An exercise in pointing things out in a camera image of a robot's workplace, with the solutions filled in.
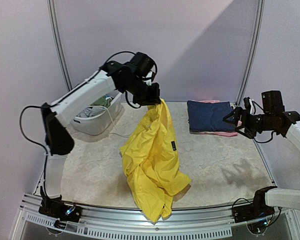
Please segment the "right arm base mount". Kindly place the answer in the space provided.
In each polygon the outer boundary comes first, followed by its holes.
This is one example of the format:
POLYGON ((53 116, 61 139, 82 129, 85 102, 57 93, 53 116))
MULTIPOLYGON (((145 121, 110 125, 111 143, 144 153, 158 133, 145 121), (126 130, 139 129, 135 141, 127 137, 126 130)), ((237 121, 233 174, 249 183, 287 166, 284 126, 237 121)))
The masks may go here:
POLYGON ((240 197, 233 202, 231 213, 235 223, 265 219, 263 225, 269 226, 281 216, 282 208, 278 207, 278 213, 276 214, 274 207, 255 205, 248 199, 240 197))

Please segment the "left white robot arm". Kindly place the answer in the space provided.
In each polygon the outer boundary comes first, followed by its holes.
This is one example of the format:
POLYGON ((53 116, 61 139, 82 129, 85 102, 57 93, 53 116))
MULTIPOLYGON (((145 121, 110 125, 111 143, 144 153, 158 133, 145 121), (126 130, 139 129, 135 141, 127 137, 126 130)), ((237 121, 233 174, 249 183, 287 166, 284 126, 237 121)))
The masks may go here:
POLYGON ((65 211, 64 205, 56 199, 61 199, 65 160, 75 146, 67 125, 89 104, 113 91, 131 94, 132 100, 127 103, 134 109, 160 104, 160 87, 154 81, 157 73, 156 62, 145 53, 133 53, 125 63, 110 56, 92 76, 60 99, 25 107, 41 112, 45 143, 38 143, 38 146, 45 150, 45 161, 40 195, 44 200, 48 199, 44 207, 53 217, 60 217, 65 211))

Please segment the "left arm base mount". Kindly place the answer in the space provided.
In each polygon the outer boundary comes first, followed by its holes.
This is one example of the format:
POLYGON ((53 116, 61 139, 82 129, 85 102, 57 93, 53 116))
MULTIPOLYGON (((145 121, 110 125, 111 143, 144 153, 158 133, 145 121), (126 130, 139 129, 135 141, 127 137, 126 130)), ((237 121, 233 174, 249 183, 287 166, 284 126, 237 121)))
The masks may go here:
POLYGON ((83 208, 75 203, 65 203, 62 197, 49 198, 42 195, 42 201, 38 212, 42 215, 59 219, 61 222, 74 222, 80 221, 83 208))

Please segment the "yellow shorts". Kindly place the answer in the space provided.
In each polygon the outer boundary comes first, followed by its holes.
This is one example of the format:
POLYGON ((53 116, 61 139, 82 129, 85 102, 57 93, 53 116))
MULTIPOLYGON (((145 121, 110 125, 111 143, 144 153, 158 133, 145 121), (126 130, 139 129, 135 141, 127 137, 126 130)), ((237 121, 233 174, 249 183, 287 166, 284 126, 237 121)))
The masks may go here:
POLYGON ((123 173, 137 207, 153 223, 168 218, 174 197, 191 179, 180 171, 175 129, 164 100, 148 106, 120 153, 123 173))

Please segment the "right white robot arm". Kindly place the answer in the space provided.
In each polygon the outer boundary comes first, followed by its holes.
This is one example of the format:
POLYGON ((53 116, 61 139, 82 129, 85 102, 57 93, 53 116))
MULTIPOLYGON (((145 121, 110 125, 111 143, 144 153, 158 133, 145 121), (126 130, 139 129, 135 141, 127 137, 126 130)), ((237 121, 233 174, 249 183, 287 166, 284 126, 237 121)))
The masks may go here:
POLYGON ((300 211, 300 114, 281 103, 262 106, 262 113, 254 106, 235 107, 222 120, 254 141, 273 183, 256 190, 248 204, 233 206, 236 221, 272 215, 277 207, 300 211))

